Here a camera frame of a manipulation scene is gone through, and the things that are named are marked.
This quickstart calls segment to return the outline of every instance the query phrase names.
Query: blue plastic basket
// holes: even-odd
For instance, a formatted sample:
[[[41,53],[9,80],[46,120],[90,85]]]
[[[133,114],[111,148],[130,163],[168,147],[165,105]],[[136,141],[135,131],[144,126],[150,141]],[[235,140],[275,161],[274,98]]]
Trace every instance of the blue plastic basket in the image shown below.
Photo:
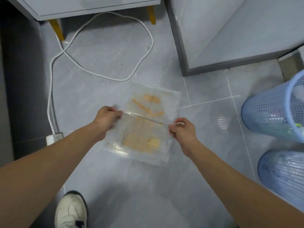
[[[304,143],[304,70],[247,99],[241,115],[245,126],[255,133]]]
[[[260,158],[262,183],[304,212],[304,152],[268,151]]]

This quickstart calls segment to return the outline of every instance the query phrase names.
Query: forearm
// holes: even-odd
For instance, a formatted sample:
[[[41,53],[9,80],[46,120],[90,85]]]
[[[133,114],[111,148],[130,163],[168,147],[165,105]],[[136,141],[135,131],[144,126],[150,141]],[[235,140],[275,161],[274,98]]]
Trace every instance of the forearm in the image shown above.
[[[1,225],[29,227],[97,142],[97,134],[98,128],[91,123],[44,149],[3,166],[0,169]]]
[[[191,160],[240,227],[300,227],[303,213],[237,172],[199,141]]]

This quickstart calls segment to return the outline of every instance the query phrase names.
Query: hand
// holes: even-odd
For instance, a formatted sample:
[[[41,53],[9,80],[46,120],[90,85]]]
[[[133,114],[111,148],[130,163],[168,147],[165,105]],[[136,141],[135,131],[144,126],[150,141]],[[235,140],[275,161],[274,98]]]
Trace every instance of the hand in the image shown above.
[[[105,138],[107,131],[112,129],[113,124],[121,118],[122,114],[123,112],[121,110],[117,111],[114,107],[110,106],[104,106],[98,111],[92,123],[98,127],[99,141]]]
[[[175,124],[169,124],[169,130],[179,142],[183,153],[189,157],[191,147],[198,141],[194,125],[186,118],[178,118],[175,120]]]

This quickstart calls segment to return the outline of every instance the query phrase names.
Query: gray wall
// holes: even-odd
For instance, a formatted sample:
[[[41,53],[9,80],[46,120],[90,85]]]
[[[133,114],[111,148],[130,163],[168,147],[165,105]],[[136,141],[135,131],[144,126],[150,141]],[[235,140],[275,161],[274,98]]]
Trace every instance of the gray wall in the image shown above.
[[[0,167],[13,160],[14,155],[9,124],[9,113],[6,102],[2,47],[0,42]]]
[[[190,68],[244,2],[244,0],[170,1]]]
[[[245,0],[193,67],[291,49],[304,43],[304,0]]]

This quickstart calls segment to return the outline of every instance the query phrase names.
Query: cabinet drawer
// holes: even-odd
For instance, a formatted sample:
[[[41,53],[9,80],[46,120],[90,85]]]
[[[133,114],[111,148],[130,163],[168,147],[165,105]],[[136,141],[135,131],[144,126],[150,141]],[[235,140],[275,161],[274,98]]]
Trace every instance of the cabinet drawer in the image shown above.
[[[39,16],[97,9],[153,0],[23,0]]]

